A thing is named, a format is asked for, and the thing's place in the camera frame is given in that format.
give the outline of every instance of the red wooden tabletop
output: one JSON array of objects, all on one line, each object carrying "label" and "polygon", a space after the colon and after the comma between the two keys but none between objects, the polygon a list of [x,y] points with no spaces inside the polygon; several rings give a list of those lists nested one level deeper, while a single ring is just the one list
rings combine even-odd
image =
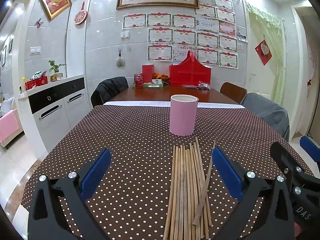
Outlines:
[{"label": "red wooden tabletop", "polygon": [[204,103],[223,103],[238,105],[232,99],[220,92],[211,89],[193,90],[184,87],[165,86],[159,89],[150,88],[128,88],[110,101],[170,101],[172,95],[186,94],[199,98],[199,102]]}]

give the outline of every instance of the dining table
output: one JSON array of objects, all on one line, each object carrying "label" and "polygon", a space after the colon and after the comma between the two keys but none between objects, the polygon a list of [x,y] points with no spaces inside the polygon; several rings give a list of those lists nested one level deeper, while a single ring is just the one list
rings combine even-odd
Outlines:
[{"label": "dining table", "polygon": [[[193,134],[177,136],[169,131],[170,97],[189,94],[199,98]],[[283,175],[270,157],[271,145],[280,142],[301,164],[310,168],[284,138],[250,110],[213,89],[184,87],[129,88],[102,106],[96,106],[49,153],[29,179],[21,204],[30,208],[41,175],[49,179],[67,176],[95,158],[103,148],[112,154],[95,194],[85,201],[91,215],[110,239],[162,240],[167,216],[173,146],[199,140],[204,174],[207,174],[213,141],[228,158],[256,176],[274,179]],[[212,226],[209,238],[226,222],[237,205],[215,167],[210,174],[208,198]],[[263,198],[258,198],[240,237],[250,233]],[[73,234],[83,237],[68,201],[61,208]]]}]

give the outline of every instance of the pink blanket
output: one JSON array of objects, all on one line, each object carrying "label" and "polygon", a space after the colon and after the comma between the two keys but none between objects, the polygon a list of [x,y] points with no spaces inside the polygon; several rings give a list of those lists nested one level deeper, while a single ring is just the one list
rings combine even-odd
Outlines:
[{"label": "pink blanket", "polygon": [[19,125],[16,115],[14,114],[14,110],[11,110],[0,118],[0,143],[18,129]]}]

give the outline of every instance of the door handle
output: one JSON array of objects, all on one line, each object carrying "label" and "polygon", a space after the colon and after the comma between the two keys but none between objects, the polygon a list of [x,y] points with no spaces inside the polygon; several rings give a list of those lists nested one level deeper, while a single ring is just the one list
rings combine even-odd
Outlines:
[{"label": "door handle", "polygon": [[78,98],[80,98],[80,97],[82,97],[82,96],[84,96],[84,94],[79,94],[79,95],[77,95],[77,96],[75,96],[75,97],[73,97],[73,98],[69,99],[68,103],[71,103],[71,102],[73,102],[73,101],[77,100]]},{"label": "door handle", "polygon": [[46,118],[46,117],[49,116],[50,114],[52,114],[52,113],[54,113],[55,111],[59,110],[61,107],[62,107],[62,105],[59,106],[58,108],[52,110],[50,113],[47,113],[45,116],[39,117],[39,120],[42,120],[42,119]]}]

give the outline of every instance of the polka dot tablecloth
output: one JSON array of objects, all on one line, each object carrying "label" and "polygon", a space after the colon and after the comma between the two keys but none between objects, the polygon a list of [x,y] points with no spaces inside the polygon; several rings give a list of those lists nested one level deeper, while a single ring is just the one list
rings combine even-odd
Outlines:
[{"label": "polka dot tablecloth", "polygon": [[[162,239],[170,192],[172,147],[199,139],[205,174],[214,140],[231,160],[259,177],[274,179],[281,171],[270,157],[270,146],[281,142],[312,172],[293,148],[270,126],[247,109],[198,108],[195,132],[175,136],[169,131],[168,107],[97,106],[69,132],[45,158],[28,181],[21,204],[29,208],[38,178],[62,178],[94,159],[104,147],[112,163],[92,199],[86,201],[92,216],[111,239]],[[235,208],[215,168],[209,184],[213,238]],[[259,213],[258,199],[243,230],[247,235]],[[82,237],[67,200],[60,198],[72,232]]]}]

